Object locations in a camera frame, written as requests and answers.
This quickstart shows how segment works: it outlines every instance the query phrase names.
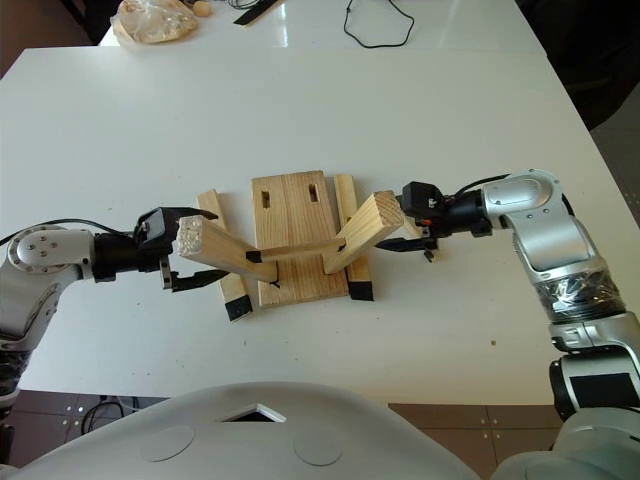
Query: white table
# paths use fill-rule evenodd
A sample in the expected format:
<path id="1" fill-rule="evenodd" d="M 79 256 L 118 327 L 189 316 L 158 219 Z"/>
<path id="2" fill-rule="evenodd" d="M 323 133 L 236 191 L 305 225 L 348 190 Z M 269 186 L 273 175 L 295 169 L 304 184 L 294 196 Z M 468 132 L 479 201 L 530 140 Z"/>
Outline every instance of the white table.
<path id="1" fill-rule="evenodd" d="M 126 229 L 215 187 L 250 241 L 252 177 L 347 172 L 364 197 L 539 167 L 563 180 L 639 310 L 640 232 L 543 56 L 181 48 L 22 55 L 0 83 L 4 233 L 63 216 Z M 460 234 L 442 251 L 432 265 L 373 251 L 373 303 L 331 299 L 234 324 L 217 286 L 171 294 L 139 273 L 76 283 L 22 387 L 167 396 L 296 380 L 380 401 L 550 402 L 559 352 L 511 235 Z"/>
<path id="2" fill-rule="evenodd" d="M 224 1 L 211 1 L 214 15 L 199 20 L 185 44 L 217 55 L 232 46 L 361 48 L 342 31 L 348 0 L 284 0 L 248 27 L 234 25 L 242 15 Z M 403 48 L 429 48 L 544 54 L 513 0 L 397 0 L 416 23 Z M 387 0 L 356 0 L 349 29 L 368 43 L 396 43 L 408 20 Z M 119 45 L 112 30 L 103 46 Z"/>

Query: wood grain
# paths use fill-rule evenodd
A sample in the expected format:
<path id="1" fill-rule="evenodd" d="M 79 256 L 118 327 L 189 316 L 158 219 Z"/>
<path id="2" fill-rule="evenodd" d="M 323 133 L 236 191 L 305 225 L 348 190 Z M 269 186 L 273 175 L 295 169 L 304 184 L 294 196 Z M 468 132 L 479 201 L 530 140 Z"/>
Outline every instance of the wood grain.
<path id="1" fill-rule="evenodd" d="M 260 280 L 274 282 L 277 269 L 273 263 L 252 263 L 246 252 L 255 247 L 225 232 L 201 215 L 182 217 L 176 237 L 181 257 Z"/>
<path id="2" fill-rule="evenodd" d="M 222 207 L 220 206 L 218 192 L 216 192 L 215 190 L 209 190 L 207 192 L 201 193 L 197 197 L 197 204 L 198 208 L 200 208 L 201 210 L 207 210 L 218 215 L 218 218 L 210 221 L 215 225 L 218 225 L 224 231 L 229 232 L 225 214 L 222 211 Z M 230 273 L 226 277 L 219 280 L 218 284 L 220 285 L 222 299 L 227 306 L 230 304 L 238 305 L 239 302 L 236 301 L 239 301 L 243 297 L 246 297 L 244 303 L 242 303 L 242 305 L 244 305 L 244 309 L 240 311 L 238 309 L 233 310 L 234 318 L 231 318 L 232 312 L 229 311 L 229 308 L 227 308 L 227 311 L 230 314 L 230 320 L 236 320 L 242 315 L 251 312 L 251 300 L 249 299 L 249 293 L 247 292 L 247 285 L 240 275 L 238 275 L 237 273 Z"/>
<path id="3" fill-rule="evenodd" d="M 325 252 L 337 252 L 347 244 L 344 238 L 332 238 L 330 240 L 320 240 L 318 242 L 302 243 L 290 247 L 265 248 L 256 250 L 262 262 L 276 262 L 287 258 L 299 258 L 307 255 L 319 255 Z"/>
<path id="4" fill-rule="evenodd" d="M 353 176 L 348 174 L 339 174 L 333 176 L 333 184 L 336 189 L 336 199 L 338 201 L 338 217 L 340 218 L 340 228 L 344 228 L 351 217 L 358 210 L 358 200 L 356 197 L 355 184 Z M 369 261 L 366 255 L 361 255 L 353 262 L 347 265 L 347 281 L 349 284 L 357 284 L 363 282 L 371 282 L 371 273 L 369 271 Z M 367 287 L 370 291 L 365 295 L 368 299 L 373 300 L 373 288 Z"/>
<path id="5" fill-rule="evenodd" d="M 402 210 L 393 192 L 375 192 L 338 233 L 339 238 L 347 241 L 345 248 L 322 255 L 325 273 L 342 270 L 403 223 Z"/>
<path id="6" fill-rule="evenodd" d="M 251 191 L 258 249 L 336 237 L 326 180 L 321 171 L 254 178 Z M 280 288 L 259 284 L 261 306 L 301 303 L 347 294 L 344 272 L 325 275 L 320 255 L 276 263 Z"/>

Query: black rubber foot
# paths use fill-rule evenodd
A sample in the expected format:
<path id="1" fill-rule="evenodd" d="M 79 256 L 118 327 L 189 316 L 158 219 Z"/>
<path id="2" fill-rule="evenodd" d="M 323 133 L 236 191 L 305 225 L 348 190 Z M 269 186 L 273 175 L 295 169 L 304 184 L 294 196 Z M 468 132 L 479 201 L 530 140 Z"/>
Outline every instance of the black rubber foot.
<path id="1" fill-rule="evenodd" d="M 349 295 L 352 300 L 373 302 L 373 284 L 371 282 L 349 282 Z"/>
<path id="2" fill-rule="evenodd" d="M 247 313 L 253 312 L 253 307 L 251 306 L 251 299 L 249 298 L 249 295 L 243 295 L 240 298 L 236 298 L 229 303 L 225 303 L 224 306 L 227 308 L 229 321 L 231 322 L 246 315 Z"/>

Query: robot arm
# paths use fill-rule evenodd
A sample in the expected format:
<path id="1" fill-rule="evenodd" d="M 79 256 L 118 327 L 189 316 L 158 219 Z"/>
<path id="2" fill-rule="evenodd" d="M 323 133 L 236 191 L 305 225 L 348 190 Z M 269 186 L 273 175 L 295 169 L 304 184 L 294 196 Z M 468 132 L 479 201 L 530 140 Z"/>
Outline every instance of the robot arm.
<path id="1" fill-rule="evenodd" d="M 533 169 L 492 180 L 452 196 L 434 185 L 408 184 L 399 200 L 423 227 L 423 238 L 378 246 L 425 250 L 431 259 L 438 239 L 452 233 L 481 237 L 513 230 L 518 256 L 551 321 L 551 341 L 567 353 L 549 369 L 560 416 L 584 407 L 640 407 L 640 326 L 573 216 L 560 181 Z"/>
<path id="2" fill-rule="evenodd" d="M 192 208 L 158 208 L 142 215 L 131 234 L 93 234 L 55 224 L 27 228 L 8 239 L 0 267 L 0 419 L 18 395 L 18 381 L 57 310 L 62 292 L 76 280 L 113 281 L 117 273 L 160 271 L 164 289 L 203 287 L 227 272 L 207 270 L 180 278 L 169 254 L 178 219 L 216 215 Z"/>

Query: black cable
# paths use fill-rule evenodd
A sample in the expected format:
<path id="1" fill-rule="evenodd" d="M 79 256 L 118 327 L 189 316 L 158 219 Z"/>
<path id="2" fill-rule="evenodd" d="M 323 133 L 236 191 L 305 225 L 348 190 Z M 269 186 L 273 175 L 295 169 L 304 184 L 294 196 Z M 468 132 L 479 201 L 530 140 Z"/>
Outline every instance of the black cable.
<path id="1" fill-rule="evenodd" d="M 407 13 L 403 12 L 402 10 L 400 10 L 398 8 L 398 6 L 395 3 L 393 3 L 392 0 L 387 0 L 387 1 L 391 4 L 391 6 L 393 8 L 396 9 L 396 11 L 400 15 L 402 15 L 403 17 L 408 18 L 409 20 L 411 20 L 411 25 L 409 25 L 409 29 L 407 30 L 407 35 L 404 37 L 404 40 L 402 42 L 400 42 L 400 43 L 382 43 L 380 45 L 367 45 L 366 43 L 363 43 L 358 37 L 356 37 L 353 33 L 351 33 L 349 30 L 347 30 L 347 22 L 349 21 L 349 14 L 351 13 L 351 4 L 353 3 L 353 0 L 349 0 L 349 4 L 347 5 L 347 13 L 344 16 L 344 25 L 342 26 L 342 30 L 344 30 L 344 33 L 346 33 L 351 38 L 353 38 L 363 48 L 394 48 L 394 47 L 402 47 L 403 45 L 405 45 L 407 43 L 407 41 L 409 40 L 409 35 L 411 35 L 411 30 L 413 30 L 413 25 L 414 25 L 414 23 L 416 23 L 416 19 L 413 18 L 411 15 L 408 15 Z"/>
<path id="2" fill-rule="evenodd" d="M 124 409 L 122 408 L 122 405 L 120 405 L 120 403 L 118 402 L 114 402 L 114 401 L 109 401 L 109 402 L 100 402 L 97 405 L 94 405 L 93 407 L 91 407 L 89 410 L 87 410 L 87 413 L 84 414 L 84 417 L 82 417 L 82 423 L 80 424 L 80 434 L 81 435 L 85 435 L 87 433 L 89 433 L 90 431 L 93 430 L 94 427 L 94 423 L 95 423 L 95 416 L 96 416 L 96 412 L 102 408 L 102 407 L 108 407 L 110 405 L 117 405 L 118 408 L 120 409 L 120 417 L 124 417 Z"/>
<path id="3" fill-rule="evenodd" d="M 460 195 L 462 195 L 464 192 L 469 190 L 470 188 L 477 187 L 478 185 L 482 185 L 483 183 L 495 182 L 496 180 L 502 180 L 503 178 L 507 178 L 508 176 L 509 176 L 509 174 L 505 173 L 504 175 L 496 175 L 495 177 L 489 177 L 489 178 L 483 178 L 482 180 L 476 180 L 475 182 L 470 183 L 469 185 L 465 185 L 464 187 L 462 187 L 460 190 L 458 190 L 456 193 L 453 194 L 453 197 L 457 198 Z"/>
<path id="4" fill-rule="evenodd" d="M 129 236 L 129 234 L 126 232 L 114 230 L 113 228 L 106 227 L 104 225 L 99 224 L 98 222 L 94 222 L 93 220 L 84 220 L 82 218 L 61 218 L 58 220 L 48 220 L 46 222 L 38 223 L 37 225 L 32 225 L 30 227 L 25 227 L 22 230 L 18 230 L 17 232 L 14 232 L 11 235 L 4 237 L 2 240 L 0 240 L 0 247 L 5 243 L 7 243 L 9 240 L 11 240 L 13 237 L 15 237 L 18 233 L 22 232 L 23 230 L 28 230 L 29 228 L 36 228 L 39 225 L 58 225 L 60 223 L 80 223 L 82 225 L 91 225 L 92 227 L 99 228 L 100 230 L 104 230 L 105 232 L 109 232 L 114 235 L 123 235 L 125 237 Z"/>
<path id="5" fill-rule="evenodd" d="M 227 4 L 236 10 L 249 10 L 254 5 L 260 3 L 260 0 L 249 0 L 246 3 L 240 3 L 239 0 L 227 0 Z"/>
<path id="6" fill-rule="evenodd" d="M 562 203 L 564 203 L 564 206 L 567 207 L 567 213 L 572 217 L 575 217 L 576 215 L 575 213 L 573 213 L 573 207 L 569 203 L 569 199 L 564 193 L 562 194 Z"/>

